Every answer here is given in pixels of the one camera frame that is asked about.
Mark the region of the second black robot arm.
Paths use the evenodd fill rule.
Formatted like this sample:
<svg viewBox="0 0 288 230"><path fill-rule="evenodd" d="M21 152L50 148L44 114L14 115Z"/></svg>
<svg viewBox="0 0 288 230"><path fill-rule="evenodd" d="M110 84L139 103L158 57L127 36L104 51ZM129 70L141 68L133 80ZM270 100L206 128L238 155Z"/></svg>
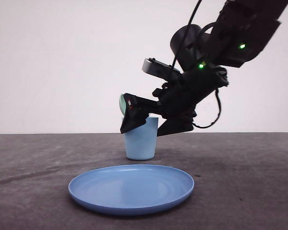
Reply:
<svg viewBox="0 0 288 230"><path fill-rule="evenodd" d="M144 125L150 114L165 120L158 136L193 130L196 105L228 85L226 67L239 68L262 52L287 5L286 0L228 0L215 22L180 28L170 48L181 70L154 58L144 60L143 71L165 83L153 91L156 101L129 93L122 96L121 133Z"/></svg>

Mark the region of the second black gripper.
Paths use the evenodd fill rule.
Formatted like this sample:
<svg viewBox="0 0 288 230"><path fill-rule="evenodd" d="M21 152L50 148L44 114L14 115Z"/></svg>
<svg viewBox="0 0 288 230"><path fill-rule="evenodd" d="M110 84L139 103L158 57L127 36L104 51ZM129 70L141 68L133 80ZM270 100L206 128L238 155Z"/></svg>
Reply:
<svg viewBox="0 0 288 230"><path fill-rule="evenodd" d="M227 70L220 66L205 65L184 72L177 80L169 81L156 88L152 95L157 101L124 94L126 111L120 127L122 134L146 123L150 113L167 119L157 130L157 136L192 131L191 121L181 118L192 117L196 105L220 87L228 86Z"/></svg>

